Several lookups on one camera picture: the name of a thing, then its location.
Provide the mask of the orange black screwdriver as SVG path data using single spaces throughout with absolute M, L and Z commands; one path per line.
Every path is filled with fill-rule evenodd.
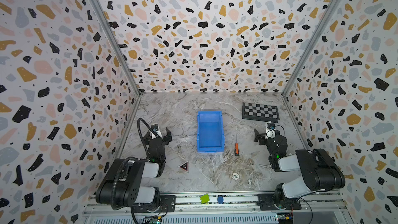
M 234 149 L 234 155 L 239 156 L 239 145 L 237 141 L 237 135 L 235 135 L 235 149 Z

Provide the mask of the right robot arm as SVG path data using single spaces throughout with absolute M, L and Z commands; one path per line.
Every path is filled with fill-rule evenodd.
M 275 172 L 299 171 L 301 175 L 276 186 L 272 202 L 277 209 L 292 208 L 303 196 L 345 187 L 345 177 L 324 149 L 298 149 L 287 155 L 287 138 L 274 129 L 255 130 L 255 142 L 266 146 L 268 161 Z

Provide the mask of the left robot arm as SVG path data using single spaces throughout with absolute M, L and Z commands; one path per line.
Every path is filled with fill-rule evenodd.
M 112 209 L 132 207 L 134 210 L 155 211 L 160 207 L 160 191 L 157 187 L 142 186 L 144 178 L 160 177 L 166 164 L 165 146 L 171 141 L 172 133 L 166 129 L 166 136 L 161 132 L 154 136 L 150 132 L 144 136 L 149 158 L 128 157 L 115 159 L 100 183 L 95 200 L 98 204 L 110 205 Z

